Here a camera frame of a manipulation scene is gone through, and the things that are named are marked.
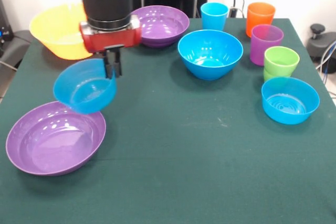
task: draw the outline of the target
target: plastic cup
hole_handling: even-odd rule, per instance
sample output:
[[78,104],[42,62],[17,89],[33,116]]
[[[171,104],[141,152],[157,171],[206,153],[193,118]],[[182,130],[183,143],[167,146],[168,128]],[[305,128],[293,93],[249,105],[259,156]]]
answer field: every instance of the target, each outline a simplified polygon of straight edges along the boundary
[[250,60],[259,66],[264,65],[267,48],[280,46],[284,33],[276,26],[258,25],[252,29]]
[[264,81],[268,81],[269,79],[275,78],[277,76],[274,76],[273,74],[270,74],[267,72],[267,70],[264,68]]
[[274,77],[288,77],[296,69],[300,56],[288,47],[275,46],[265,51],[265,69]]
[[249,4],[247,8],[246,34],[251,37],[252,29],[261,24],[272,24],[275,7],[264,3],[255,2]]
[[221,3],[210,2],[201,6],[203,29],[223,31],[229,8]]

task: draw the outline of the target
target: yellow bowl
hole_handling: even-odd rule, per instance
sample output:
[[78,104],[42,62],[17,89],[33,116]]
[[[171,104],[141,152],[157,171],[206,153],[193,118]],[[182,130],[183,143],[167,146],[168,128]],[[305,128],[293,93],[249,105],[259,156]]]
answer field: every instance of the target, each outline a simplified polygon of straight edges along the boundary
[[33,18],[30,32],[56,56],[66,60],[90,57],[79,31],[85,21],[83,4],[64,4],[50,8]]

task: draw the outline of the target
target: dark green table cover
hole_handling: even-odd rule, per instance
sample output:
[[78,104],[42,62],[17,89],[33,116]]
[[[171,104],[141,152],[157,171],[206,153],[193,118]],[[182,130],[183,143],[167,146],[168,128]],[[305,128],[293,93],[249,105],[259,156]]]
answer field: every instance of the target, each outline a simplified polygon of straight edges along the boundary
[[61,177],[25,174],[5,152],[13,124],[54,100],[55,79],[73,63],[33,42],[0,104],[0,223],[336,223],[336,109],[290,21],[274,24],[301,57],[293,76],[320,94],[309,120],[267,117],[245,20],[228,19],[244,55],[218,81],[193,77],[177,44],[123,49],[124,76],[102,111],[106,137],[87,165]]

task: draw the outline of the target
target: orange cup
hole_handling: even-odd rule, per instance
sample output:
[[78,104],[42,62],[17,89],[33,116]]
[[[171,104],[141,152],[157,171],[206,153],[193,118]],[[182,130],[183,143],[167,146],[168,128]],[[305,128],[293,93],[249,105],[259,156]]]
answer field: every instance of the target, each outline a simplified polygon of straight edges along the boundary
[[275,13],[275,7],[264,3],[255,2],[247,8],[246,34],[251,37],[252,28],[260,24],[271,25]]

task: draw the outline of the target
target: plastic bowl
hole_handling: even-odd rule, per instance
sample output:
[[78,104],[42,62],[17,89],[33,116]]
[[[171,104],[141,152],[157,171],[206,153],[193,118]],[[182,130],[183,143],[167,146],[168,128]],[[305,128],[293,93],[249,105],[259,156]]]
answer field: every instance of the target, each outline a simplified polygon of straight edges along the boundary
[[190,24],[183,11],[170,6],[145,6],[132,14],[138,16],[142,25],[141,43],[153,48],[166,47],[177,42]]
[[101,113],[80,115],[59,102],[47,103],[29,111],[14,124],[6,141],[7,156],[26,173],[67,174],[93,156],[105,131]]
[[273,120],[283,124],[304,122],[319,106],[316,90],[292,77],[275,77],[261,89],[262,107]]
[[79,60],[92,54],[85,49],[79,22],[87,20],[82,4],[60,5],[33,18],[31,34],[56,56],[66,60]]
[[185,35],[178,50],[187,69],[202,80],[216,80],[232,70],[243,55],[240,41],[223,31],[199,30]]
[[88,59],[64,70],[54,84],[55,98],[77,113],[102,110],[117,91],[115,75],[106,78],[102,59]]

